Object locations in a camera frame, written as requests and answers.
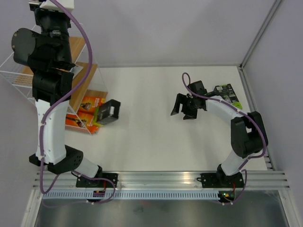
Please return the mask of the black green razor box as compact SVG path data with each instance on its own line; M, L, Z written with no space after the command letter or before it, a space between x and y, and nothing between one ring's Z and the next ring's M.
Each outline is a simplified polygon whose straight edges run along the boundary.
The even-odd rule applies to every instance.
M119 110L121 102L111 99L101 106L97 107L94 112L93 124L101 127L119 119Z
M222 97L224 101L242 110L242 105L231 84L217 85L214 87L212 93Z

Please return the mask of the orange Gillette Fusion5 razor box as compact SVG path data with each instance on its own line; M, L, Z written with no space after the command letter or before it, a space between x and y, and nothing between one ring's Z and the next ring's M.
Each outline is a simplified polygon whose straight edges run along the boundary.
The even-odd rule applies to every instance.
M105 103L105 98L98 96L84 96L79 106L79 112L82 113L94 113L96 108Z

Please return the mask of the white Gillette SkinGuard razor pack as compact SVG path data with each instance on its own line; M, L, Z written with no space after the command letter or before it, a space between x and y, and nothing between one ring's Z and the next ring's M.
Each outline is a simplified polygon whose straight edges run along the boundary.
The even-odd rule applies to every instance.
M73 78L75 79L77 75L83 70L83 66L80 66L78 64L75 64L75 66L70 70L70 73L73 74Z

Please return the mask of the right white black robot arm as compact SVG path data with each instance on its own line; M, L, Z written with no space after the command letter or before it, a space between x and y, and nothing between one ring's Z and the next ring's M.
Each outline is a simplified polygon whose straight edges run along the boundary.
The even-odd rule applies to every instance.
M184 120L194 120L198 110L204 110L229 125L232 150L214 177L220 187L230 187L232 183L241 187L241 169L249 160L264 156L268 146L261 114L244 112L231 84L217 85L208 92L202 81L196 81L186 85L186 89L188 94L177 94L171 115L182 112Z

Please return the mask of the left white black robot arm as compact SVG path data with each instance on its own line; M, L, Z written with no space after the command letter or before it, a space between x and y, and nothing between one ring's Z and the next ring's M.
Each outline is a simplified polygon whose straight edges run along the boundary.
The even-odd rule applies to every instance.
M33 72L32 95L39 120L37 151L29 157L35 166L47 166L56 175L75 171L92 187L103 183L101 167L82 151L65 144L65 118L72 92L74 67L69 42L70 14L37 8L41 32L18 29L11 40L13 59Z

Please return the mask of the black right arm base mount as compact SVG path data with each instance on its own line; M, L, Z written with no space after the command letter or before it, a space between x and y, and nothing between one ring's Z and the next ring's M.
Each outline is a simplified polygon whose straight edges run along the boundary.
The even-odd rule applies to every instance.
M244 179L241 173L234 174L232 176L226 176L223 173L201 173L196 178L202 184L203 188L243 188Z

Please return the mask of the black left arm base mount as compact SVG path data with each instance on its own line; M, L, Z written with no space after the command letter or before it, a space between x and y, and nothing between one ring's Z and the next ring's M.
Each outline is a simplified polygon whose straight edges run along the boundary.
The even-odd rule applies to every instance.
M102 173L102 175L96 176L96 178L105 178L110 180L114 186L117 186L118 182L118 173ZM114 188L109 181L105 180L90 180L83 176L77 178L76 182L77 188Z

